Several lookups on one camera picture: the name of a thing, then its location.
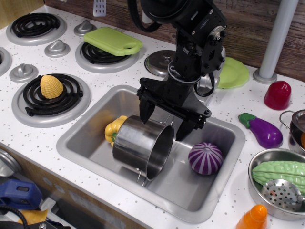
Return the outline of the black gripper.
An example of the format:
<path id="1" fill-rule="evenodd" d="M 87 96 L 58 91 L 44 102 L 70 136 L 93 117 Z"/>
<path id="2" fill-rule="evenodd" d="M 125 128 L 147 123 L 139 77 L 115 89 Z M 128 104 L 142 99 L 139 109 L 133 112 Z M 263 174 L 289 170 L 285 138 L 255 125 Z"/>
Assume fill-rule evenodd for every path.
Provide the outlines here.
<path id="1" fill-rule="evenodd" d="M 140 119 L 145 124 L 159 107 L 182 120 L 176 133 L 176 141 L 183 141 L 195 128 L 204 124 L 212 112 L 195 96 L 195 82 L 180 82 L 173 76 L 164 81 L 141 78 L 137 96 Z"/>

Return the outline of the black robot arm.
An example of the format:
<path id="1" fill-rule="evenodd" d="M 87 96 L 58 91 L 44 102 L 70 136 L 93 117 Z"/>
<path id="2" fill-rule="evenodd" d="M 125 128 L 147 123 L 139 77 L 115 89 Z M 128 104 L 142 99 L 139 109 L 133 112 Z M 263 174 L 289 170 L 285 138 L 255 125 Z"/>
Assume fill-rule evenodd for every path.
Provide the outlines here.
<path id="1" fill-rule="evenodd" d="M 211 0 L 130 0 L 127 4 L 138 29 L 153 32 L 167 23 L 176 29 L 176 52 L 167 79 L 141 78 L 137 95 L 143 122 L 155 107 L 182 120 L 176 133 L 176 140 L 182 141 L 194 129 L 203 128 L 211 116 L 198 96 L 214 92 L 214 72 L 224 62 L 226 19 Z"/>

